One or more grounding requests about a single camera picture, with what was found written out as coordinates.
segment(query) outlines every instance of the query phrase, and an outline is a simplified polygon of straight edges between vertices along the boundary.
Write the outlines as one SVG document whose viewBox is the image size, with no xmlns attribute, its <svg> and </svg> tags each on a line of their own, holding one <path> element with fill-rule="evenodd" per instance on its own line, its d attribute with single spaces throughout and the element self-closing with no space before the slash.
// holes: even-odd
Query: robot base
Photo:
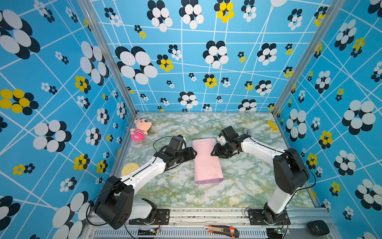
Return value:
<svg viewBox="0 0 382 239">
<path fill-rule="evenodd" d="M 137 218 L 133 220 L 129 220 L 129 225 L 159 225 L 158 218 L 156 216 L 160 216 L 162 221 L 161 225 L 168 225 L 168 220 L 170 218 L 170 209 L 157 209 L 154 217 L 154 221 L 152 223 L 145 223 L 144 219 Z"/>
<path fill-rule="evenodd" d="M 251 223 L 251 226 L 269 226 L 268 223 L 264 221 L 264 215 L 263 211 L 264 209 L 248 209 L 248 216 L 249 216 L 249 221 Z M 288 217 L 288 213 L 285 212 L 279 217 L 279 221 L 274 224 L 275 227 L 279 227 L 283 225 L 283 221 L 285 222 L 286 225 L 290 225 L 290 220 Z"/>
</svg>

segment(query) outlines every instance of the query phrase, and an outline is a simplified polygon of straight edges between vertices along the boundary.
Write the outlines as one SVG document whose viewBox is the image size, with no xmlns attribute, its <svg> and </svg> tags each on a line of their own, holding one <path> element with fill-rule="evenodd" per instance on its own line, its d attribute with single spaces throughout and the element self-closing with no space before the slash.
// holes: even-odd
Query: orange box cutter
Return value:
<svg viewBox="0 0 382 239">
<path fill-rule="evenodd" d="M 238 238 L 239 231 L 229 226 L 204 226 L 204 229 L 210 233 L 222 234 L 229 237 Z"/>
</svg>

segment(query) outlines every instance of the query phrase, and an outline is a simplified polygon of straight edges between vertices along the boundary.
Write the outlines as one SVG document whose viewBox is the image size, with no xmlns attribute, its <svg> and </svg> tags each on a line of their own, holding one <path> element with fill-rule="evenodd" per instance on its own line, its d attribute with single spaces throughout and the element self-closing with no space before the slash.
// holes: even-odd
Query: ventilation grille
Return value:
<svg viewBox="0 0 382 239">
<path fill-rule="evenodd" d="M 240 238 L 268 238 L 267 230 L 265 228 L 242 228 L 238 229 Z M 131 235 L 135 238 L 138 237 L 137 229 L 129 229 Z M 114 229 L 96 229 L 94 233 L 95 239 L 103 238 L 126 238 L 129 237 L 125 228 L 118 230 Z M 139 238 L 152 237 L 152 236 L 139 236 Z M 203 228 L 163 228 L 155 238 L 210 238 L 210 237 L 227 237 L 225 235 L 213 234 L 204 230 Z"/>
</svg>

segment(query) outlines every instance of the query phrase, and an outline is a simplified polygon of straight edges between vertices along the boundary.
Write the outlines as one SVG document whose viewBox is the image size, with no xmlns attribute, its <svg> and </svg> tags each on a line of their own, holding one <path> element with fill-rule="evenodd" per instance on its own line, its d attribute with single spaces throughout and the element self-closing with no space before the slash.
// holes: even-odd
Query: doll face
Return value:
<svg viewBox="0 0 382 239">
<path fill-rule="evenodd" d="M 143 131 L 148 131 L 152 126 L 151 121 L 149 121 L 148 119 L 144 119 L 144 118 L 137 119 L 134 121 L 134 123 L 136 124 L 136 127 L 138 129 L 143 130 Z"/>
</svg>

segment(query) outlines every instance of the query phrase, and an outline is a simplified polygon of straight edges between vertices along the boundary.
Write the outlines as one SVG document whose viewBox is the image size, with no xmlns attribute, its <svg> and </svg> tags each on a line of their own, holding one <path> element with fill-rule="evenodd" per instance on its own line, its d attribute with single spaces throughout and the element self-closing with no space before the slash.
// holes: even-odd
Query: marble table surface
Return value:
<svg viewBox="0 0 382 239">
<path fill-rule="evenodd" d="M 252 136 L 264 143 L 287 149 L 280 131 L 273 131 L 267 124 L 271 114 L 224 113 L 140 113 L 139 118 L 151 120 L 153 126 L 143 141 L 132 141 L 125 165 L 142 166 L 155 153 L 152 144 L 163 136 L 183 135 L 191 141 L 216 138 L 222 129 L 232 126 L 243 133 L 249 128 Z M 170 138 L 155 144 L 159 150 Z M 148 182 L 136 194 L 135 199 L 147 198 L 157 206 L 176 207 L 263 207 L 276 187 L 273 167 L 253 155 L 242 153 L 230 159 L 220 159 L 224 180 L 218 184 L 196 185 L 194 163 L 185 162 Z M 306 190 L 301 190 L 290 202 L 290 207 L 314 207 Z"/>
</svg>

